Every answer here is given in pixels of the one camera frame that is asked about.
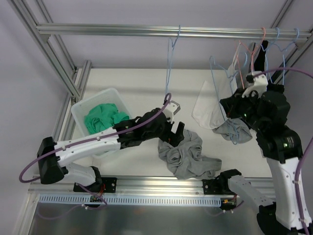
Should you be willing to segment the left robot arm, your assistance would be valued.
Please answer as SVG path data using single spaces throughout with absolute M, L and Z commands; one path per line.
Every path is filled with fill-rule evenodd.
M 176 132 L 172 132 L 174 115 L 168 109 L 155 108 L 141 117 L 122 121 L 84 138 L 59 142 L 52 137 L 43 139 L 37 153 L 41 184 L 67 180 L 98 191 L 102 185 L 99 169 L 81 166 L 76 160 L 139 146 L 154 138 L 176 147 L 184 139 L 185 125 L 180 122 Z

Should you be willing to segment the blue wire hanger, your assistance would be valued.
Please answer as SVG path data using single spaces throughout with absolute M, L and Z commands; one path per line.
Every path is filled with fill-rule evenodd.
M 220 104 L 220 100 L 231 97 L 238 89 L 236 74 L 234 73 L 235 70 L 232 67 L 234 60 L 235 58 L 233 56 L 233 60 L 230 66 L 226 69 L 218 64 L 213 56 L 211 56 L 209 59 L 212 81 L 216 94 L 216 102 L 214 104 L 209 121 L 209 125 L 212 130 L 221 126 L 226 122 L 227 119 L 229 119 L 226 116 L 222 105 Z
M 176 47 L 177 40 L 179 39 L 181 32 L 181 25 L 179 25 L 178 33 L 173 38 L 168 38 L 168 45 L 167 45 L 167 70 L 166 70 L 166 81 L 165 81 L 165 93 L 169 92 L 169 84 L 170 84 L 170 77 L 171 77 L 171 69 L 172 69 L 172 62 L 173 62 L 173 55 Z

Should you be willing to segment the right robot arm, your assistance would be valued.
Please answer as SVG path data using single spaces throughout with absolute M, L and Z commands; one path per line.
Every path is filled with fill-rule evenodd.
M 220 100 L 228 118 L 240 118 L 256 132 L 256 140 L 266 159 L 274 186 L 275 200 L 263 196 L 236 169 L 218 176 L 224 194 L 233 193 L 256 211 L 257 222 L 266 235 L 311 235 L 313 221 L 307 211 L 301 185 L 301 165 L 305 159 L 299 135 L 287 125 L 290 104 L 283 93 L 238 89 Z

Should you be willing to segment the green tank top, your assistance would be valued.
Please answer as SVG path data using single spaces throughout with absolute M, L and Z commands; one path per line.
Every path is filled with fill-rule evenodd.
M 90 135 L 104 131 L 115 124 L 129 120 L 127 113 L 119 111 L 114 103 L 103 103 L 92 108 L 84 117 L 84 124 Z

